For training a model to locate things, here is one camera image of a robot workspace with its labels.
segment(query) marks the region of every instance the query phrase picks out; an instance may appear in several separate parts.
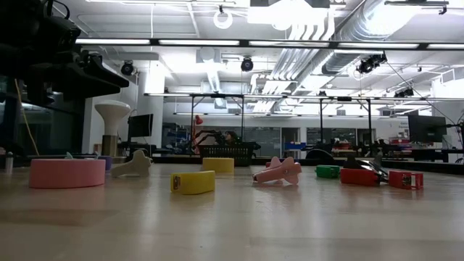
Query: black container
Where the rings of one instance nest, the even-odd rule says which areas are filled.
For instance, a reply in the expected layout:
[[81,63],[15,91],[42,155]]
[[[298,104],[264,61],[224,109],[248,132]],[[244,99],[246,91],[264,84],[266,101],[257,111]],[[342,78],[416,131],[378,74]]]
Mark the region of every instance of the black container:
[[253,146],[251,145],[200,145],[200,157],[233,158],[236,167],[248,167],[252,164]]

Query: pink cylinder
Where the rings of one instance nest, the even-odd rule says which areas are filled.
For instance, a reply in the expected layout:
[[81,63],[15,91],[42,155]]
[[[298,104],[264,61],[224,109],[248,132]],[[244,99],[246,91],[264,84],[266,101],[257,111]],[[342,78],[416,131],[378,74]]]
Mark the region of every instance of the pink cylinder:
[[71,189],[104,184],[103,159],[33,159],[29,187]]

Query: white toy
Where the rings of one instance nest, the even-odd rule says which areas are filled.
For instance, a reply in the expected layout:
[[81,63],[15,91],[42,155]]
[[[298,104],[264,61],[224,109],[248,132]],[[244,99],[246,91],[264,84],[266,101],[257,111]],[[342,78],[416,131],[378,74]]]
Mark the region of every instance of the white toy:
[[148,177],[150,166],[152,166],[152,159],[145,157],[144,152],[139,149],[133,153],[133,157],[130,162],[111,169],[111,176],[116,178],[121,175],[137,173],[141,177]]

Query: green toy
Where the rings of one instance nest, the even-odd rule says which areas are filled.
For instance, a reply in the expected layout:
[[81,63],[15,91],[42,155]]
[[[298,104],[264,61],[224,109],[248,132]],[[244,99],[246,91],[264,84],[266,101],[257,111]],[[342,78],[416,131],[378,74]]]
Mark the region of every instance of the green toy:
[[316,176],[318,178],[338,178],[340,176],[340,167],[331,165],[318,165],[316,167]]

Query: yellow toy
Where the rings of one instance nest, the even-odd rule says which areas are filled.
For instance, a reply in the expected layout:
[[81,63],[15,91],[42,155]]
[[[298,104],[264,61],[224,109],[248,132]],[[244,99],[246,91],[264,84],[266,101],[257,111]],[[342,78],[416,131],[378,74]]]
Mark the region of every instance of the yellow toy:
[[233,159],[203,158],[203,170],[214,170],[216,173],[233,173]]
[[194,195],[214,190],[214,171],[171,174],[171,192],[173,193]]

